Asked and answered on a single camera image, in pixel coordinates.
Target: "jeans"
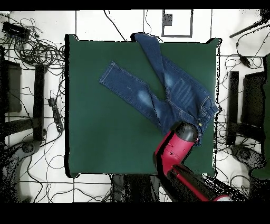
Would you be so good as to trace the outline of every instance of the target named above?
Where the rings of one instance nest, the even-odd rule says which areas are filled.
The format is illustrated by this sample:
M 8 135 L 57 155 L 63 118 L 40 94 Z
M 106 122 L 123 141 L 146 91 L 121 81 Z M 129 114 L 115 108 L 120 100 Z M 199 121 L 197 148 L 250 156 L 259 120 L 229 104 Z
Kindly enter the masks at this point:
M 99 80 L 135 109 L 153 122 L 164 135 L 176 122 L 185 121 L 198 129 L 199 141 L 218 111 L 209 92 L 193 77 L 161 54 L 156 37 L 137 33 L 140 43 L 155 73 L 165 88 L 166 99 L 159 100 L 147 83 L 125 71 L 115 62 L 106 69 Z

